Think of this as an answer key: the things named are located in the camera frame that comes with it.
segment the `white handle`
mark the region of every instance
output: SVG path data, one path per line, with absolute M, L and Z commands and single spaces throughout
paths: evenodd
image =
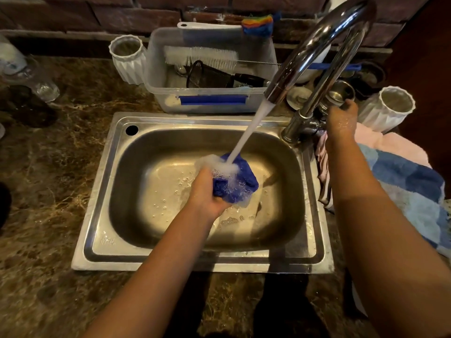
M 232 30 L 240 29 L 241 25 L 220 25 L 220 24 L 205 24 L 202 22 L 179 22 L 178 28 L 187 30 Z

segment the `blue handle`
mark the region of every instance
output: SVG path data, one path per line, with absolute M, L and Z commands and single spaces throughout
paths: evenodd
M 247 95 L 179 96 L 182 105 L 240 105 L 246 104 Z
M 325 62 L 313 62 L 308 67 L 309 70 L 327 70 L 330 67 L 330 64 Z M 361 64 L 348 64 L 345 67 L 345 71 L 360 71 L 362 70 Z

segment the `sink drain hole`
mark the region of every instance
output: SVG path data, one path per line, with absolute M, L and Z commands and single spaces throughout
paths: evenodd
M 125 133 L 130 136 L 135 135 L 137 132 L 138 132 L 137 126 L 128 126 L 127 129 L 125 130 Z

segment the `hand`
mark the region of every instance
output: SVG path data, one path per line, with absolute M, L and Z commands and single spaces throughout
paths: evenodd
M 351 100 L 345 100 L 341 106 L 330 107 L 327 116 L 327 142 L 336 142 L 341 139 L 354 140 L 355 129 L 357 127 L 358 106 Z
M 198 208 L 213 223 L 232 204 L 213 196 L 213 176 L 204 166 L 191 184 L 187 205 Z

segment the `water stream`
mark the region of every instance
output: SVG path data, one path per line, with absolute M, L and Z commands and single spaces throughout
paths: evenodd
M 230 153 L 227 163 L 232 164 L 235 158 L 238 156 L 238 154 L 241 152 L 241 149 L 243 149 L 243 146 L 245 145 L 246 141 L 249 139 L 251 134 L 255 131 L 255 129 L 258 127 L 262 119 L 269 114 L 269 112 L 274 108 L 276 105 L 272 104 L 271 102 L 267 101 L 266 99 L 263 99 L 262 103 L 260 104 L 257 112 L 254 115 L 254 118 L 252 119 L 251 124 L 246 128 L 245 132 L 241 136 L 240 140 L 236 144 L 235 148 L 233 149 L 232 153 Z

